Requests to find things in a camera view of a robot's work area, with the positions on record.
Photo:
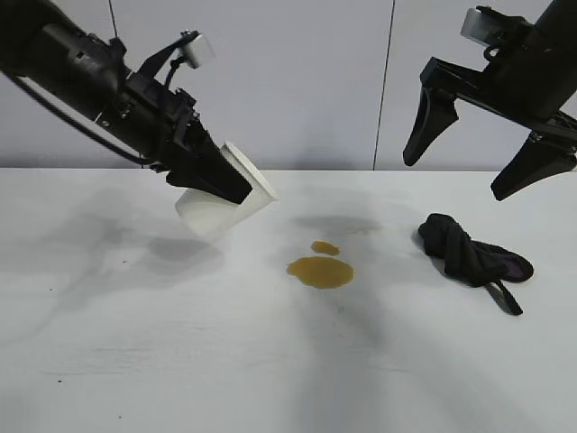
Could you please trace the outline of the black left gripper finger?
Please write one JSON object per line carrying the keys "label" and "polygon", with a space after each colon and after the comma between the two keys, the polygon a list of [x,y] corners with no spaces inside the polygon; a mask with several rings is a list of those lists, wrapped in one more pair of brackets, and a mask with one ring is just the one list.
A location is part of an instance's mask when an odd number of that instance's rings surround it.
{"label": "black left gripper finger", "polygon": [[251,183],[229,162],[207,130],[191,128],[181,144],[165,152],[166,181],[173,187],[198,189],[240,205],[252,192]]}

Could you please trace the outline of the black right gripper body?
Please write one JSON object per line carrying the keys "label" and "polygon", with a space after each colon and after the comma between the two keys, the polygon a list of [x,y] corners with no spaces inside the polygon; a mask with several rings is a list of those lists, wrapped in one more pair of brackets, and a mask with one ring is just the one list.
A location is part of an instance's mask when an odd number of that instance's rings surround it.
{"label": "black right gripper body", "polygon": [[431,58],[421,88],[443,90],[531,133],[576,142],[576,121],[561,110],[576,91],[573,18],[468,17],[461,34],[483,46],[485,69]]}

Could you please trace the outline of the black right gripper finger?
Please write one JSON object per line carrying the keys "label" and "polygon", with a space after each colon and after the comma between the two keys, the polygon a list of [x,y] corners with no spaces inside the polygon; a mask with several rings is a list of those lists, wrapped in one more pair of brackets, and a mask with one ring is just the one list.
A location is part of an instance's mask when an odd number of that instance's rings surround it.
{"label": "black right gripper finger", "polygon": [[531,133],[525,143],[491,183],[496,200],[502,201],[540,180],[576,168],[576,142],[554,135]]}
{"label": "black right gripper finger", "polygon": [[459,119],[455,100],[443,90],[421,88],[416,120],[402,153],[407,166],[414,166],[432,142]]}

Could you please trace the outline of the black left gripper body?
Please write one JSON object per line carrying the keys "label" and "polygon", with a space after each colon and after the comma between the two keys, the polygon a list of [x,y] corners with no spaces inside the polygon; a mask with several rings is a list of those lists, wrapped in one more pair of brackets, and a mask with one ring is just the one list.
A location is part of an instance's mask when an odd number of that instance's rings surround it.
{"label": "black left gripper body", "polygon": [[141,73],[108,70],[99,80],[99,127],[128,147],[125,151],[106,139],[101,145],[116,155],[155,172],[169,173],[165,152],[181,144],[191,128],[206,128],[196,117],[196,100],[185,91],[171,91],[164,83]]}

